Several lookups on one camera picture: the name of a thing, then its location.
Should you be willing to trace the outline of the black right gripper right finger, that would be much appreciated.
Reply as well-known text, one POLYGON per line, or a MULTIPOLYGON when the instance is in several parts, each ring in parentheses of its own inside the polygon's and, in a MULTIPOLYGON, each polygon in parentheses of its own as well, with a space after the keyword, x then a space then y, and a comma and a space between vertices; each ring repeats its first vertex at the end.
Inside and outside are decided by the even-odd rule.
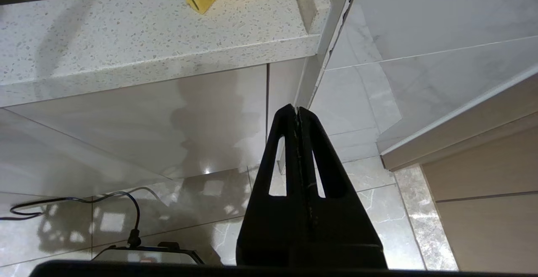
POLYGON ((317 116, 299 109, 309 252, 323 266, 385 269, 384 248, 317 116))

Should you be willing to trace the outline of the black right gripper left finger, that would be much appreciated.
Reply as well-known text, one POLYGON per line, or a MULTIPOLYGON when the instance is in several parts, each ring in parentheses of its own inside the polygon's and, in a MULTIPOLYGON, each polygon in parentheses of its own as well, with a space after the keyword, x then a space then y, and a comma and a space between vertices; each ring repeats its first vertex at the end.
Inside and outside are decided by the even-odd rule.
POLYGON ((287 266, 291 249, 307 239, 297 129, 297 114, 291 104, 277 110, 237 239, 239 266, 287 266), (271 196, 281 138, 285 145, 286 196, 271 196))

